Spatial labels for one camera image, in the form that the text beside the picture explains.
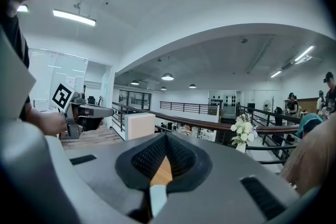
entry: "black shirt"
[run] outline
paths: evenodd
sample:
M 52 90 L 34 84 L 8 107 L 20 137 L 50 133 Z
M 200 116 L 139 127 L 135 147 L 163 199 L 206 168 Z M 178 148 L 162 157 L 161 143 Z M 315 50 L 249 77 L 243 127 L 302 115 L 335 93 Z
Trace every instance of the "black shirt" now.
M 295 110 L 295 105 L 297 105 L 297 108 L 299 107 L 298 101 L 294 100 L 293 102 L 288 101 L 288 108 L 290 111 Z
M 22 62 L 25 64 L 25 66 L 29 68 L 27 41 L 22 35 L 17 16 L 15 15 L 14 17 L 9 17 L 7 14 L 2 14 L 1 23 L 10 44 L 12 44 L 14 50 L 16 51 L 17 55 L 20 57 Z M 23 121 L 26 120 L 26 113 L 24 107 L 22 108 L 20 119 Z
M 325 104 L 327 106 L 327 111 L 329 113 L 335 112 L 335 105 L 336 103 L 336 87 L 334 88 L 334 91 L 331 92 L 331 89 L 327 92 L 327 99 L 325 101 Z

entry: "flower bouquet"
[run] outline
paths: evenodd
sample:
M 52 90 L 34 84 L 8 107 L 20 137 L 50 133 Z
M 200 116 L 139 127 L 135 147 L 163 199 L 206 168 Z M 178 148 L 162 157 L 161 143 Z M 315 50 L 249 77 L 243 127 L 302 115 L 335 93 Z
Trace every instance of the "flower bouquet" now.
M 237 134 L 237 136 L 232 138 L 232 145 L 237 144 L 236 150 L 243 153 L 245 153 L 247 141 L 252 142 L 258 136 L 256 127 L 252 126 L 249 115 L 243 114 L 237 117 L 236 123 L 230 129 Z

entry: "window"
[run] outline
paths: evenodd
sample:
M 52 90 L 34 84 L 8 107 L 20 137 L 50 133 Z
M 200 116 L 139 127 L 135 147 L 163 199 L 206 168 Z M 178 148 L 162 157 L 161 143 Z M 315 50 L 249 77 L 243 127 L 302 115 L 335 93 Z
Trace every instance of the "window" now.
M 119 103 L 132 106 L 137 109 L 150 110 L 151 93 L 120 91 Z

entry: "backpack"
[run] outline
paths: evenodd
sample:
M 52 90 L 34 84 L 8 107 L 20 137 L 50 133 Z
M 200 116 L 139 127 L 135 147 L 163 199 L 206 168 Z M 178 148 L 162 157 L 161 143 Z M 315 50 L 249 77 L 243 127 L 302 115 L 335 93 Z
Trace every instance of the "backpack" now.
M 298 109 L 296 111 L 296 117 L 298 117 L 298 118 L 301 117 L 301 110 L 302 110 L 302 108 L 301 108 L 301 106 L 299 105 L 299 102 L 298 102 Z

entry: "wooden floor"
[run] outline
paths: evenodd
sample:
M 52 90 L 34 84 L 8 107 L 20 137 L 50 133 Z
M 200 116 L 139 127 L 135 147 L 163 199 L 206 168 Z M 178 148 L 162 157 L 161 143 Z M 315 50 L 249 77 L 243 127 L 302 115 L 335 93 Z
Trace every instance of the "wooden floor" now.
M 61 140 L 62 146 L 65 150 L 120 142 L 123 142 L 123 140 L 113 129 L 105 128 L 82 132 L 78 139 Z
M 97 130 L 83 132 L 78 139 L 61 140 L 65 150 L 73 150 L 85 148 L 93 145 L 107 145 L 114 143 L 122 143 L 123 140 L 113 129 L 99 128 Z M 150 186 L 167 185 L 172 181 L 172 172 L 167 157 L 163 160 L 159 170 L 153 177 Z

